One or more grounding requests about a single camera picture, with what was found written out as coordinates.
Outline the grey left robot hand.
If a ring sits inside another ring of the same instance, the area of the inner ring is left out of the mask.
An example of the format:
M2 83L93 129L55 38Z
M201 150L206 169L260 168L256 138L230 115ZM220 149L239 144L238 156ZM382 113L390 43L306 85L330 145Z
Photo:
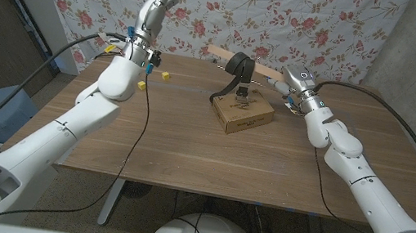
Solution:
M166 11L179 0L147 0L138 12L132 27L132 36L125 45L125 57L139 66L147 61L148 51L163 28Z

